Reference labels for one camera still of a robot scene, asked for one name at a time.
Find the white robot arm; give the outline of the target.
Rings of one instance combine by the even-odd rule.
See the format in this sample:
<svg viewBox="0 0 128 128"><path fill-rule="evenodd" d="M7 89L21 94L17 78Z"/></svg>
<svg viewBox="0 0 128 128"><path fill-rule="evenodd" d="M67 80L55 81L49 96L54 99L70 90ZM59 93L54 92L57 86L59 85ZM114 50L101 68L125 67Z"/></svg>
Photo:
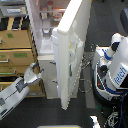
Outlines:
<svg viewBox="0 0 128 128"><path fill-rule="evenodd" d="M30 86L43 78L43 71L34 72L36 63L31 63L24 77L18 77L10 86L0 92L0 120L5 118L29 93Z"/></svg>

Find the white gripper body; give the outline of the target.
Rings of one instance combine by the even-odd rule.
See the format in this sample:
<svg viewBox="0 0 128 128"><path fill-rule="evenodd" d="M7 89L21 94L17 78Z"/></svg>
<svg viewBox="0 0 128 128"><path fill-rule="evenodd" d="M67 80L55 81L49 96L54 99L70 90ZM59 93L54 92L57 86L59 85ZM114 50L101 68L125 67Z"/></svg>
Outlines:
<svg viewBox="0 0 128 128"><path fill-rule="evenodd" d="M24 83L27 85L35 85L42 79L42 74L36 74L31 68L28 68L24 74Z"/></svg>

